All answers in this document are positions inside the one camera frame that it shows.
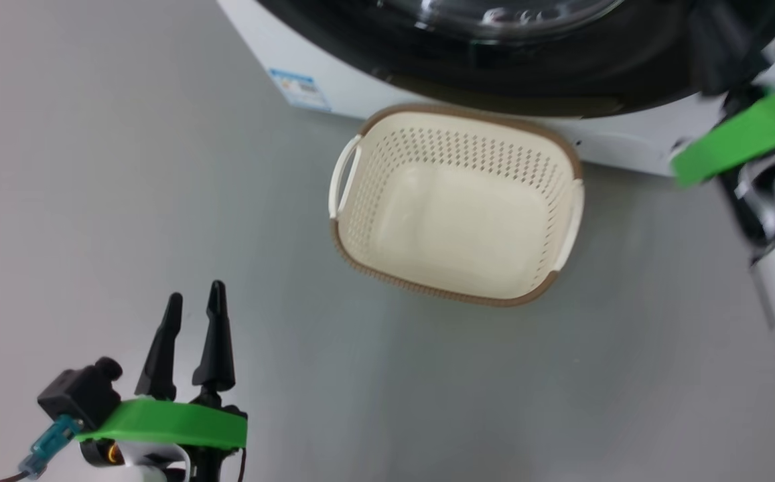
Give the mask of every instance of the floor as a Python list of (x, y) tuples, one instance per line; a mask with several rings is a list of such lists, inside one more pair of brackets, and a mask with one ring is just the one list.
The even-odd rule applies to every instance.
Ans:
[[(111, 355), (129, 396), (173, 291), (193, 396), (221, 278), (249, 482), (775, 480), (775, 345), (712, 186), (587, 167), (555, 286), (461, 305), (336, 255), (357, 126), (286, 106), (213, 2), (0, 0), (0, 478), (60, 370)], [(44, 479), (109, 476), (71, 447)]]

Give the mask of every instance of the white washing machine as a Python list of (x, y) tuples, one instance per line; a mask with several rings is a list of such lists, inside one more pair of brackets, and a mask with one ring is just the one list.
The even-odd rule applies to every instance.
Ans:
[[(409, 102), (525, 116), (584, 161), (668, 175), (720, 98), (691, 76), (693, 0), (219, 0), (293, 106)], [(775, 0), (729, 0), (775, 61)], [(775, 64), (763, 78), (775, 82)]]

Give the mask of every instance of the black knob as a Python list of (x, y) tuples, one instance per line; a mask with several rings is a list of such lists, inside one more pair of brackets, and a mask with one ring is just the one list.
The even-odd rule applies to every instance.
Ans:
[(117, 443), (109, 438), (86, 440), (80, 443), (80, 454), (93, 467), (114, 467), (124, 465)]
[(111, 359), (110, 357), (100, 357), (100, 359), (96, 361), (96, 368), (102, 372), (102, 375), (104, 375), (106, 379), (112, 382), (119, 380), (120, 376), (122, 376), (122, 367), (116, 360)]

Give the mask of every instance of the white basket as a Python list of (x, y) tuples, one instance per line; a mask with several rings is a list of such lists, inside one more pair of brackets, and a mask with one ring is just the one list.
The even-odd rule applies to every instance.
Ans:
[(583, 181), (574, 150), (546, 129), (400, 106), (370, 118), (342, 150), (328, 208), (336, 247), (354, 268), (511, 306), (541, 295), (568, 259)]

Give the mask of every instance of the white label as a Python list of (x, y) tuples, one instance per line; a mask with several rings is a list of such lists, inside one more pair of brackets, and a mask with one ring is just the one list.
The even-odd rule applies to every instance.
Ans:
[(307, 107), (307, 109), (331, 110), (325, 94), (322, 94), (313, 78), (284, 72), (276, 68), (271, 68), (268, 73), (271, 74), (271, 79), (274, 79), (280, 92), (286, 95), (289, 104)]

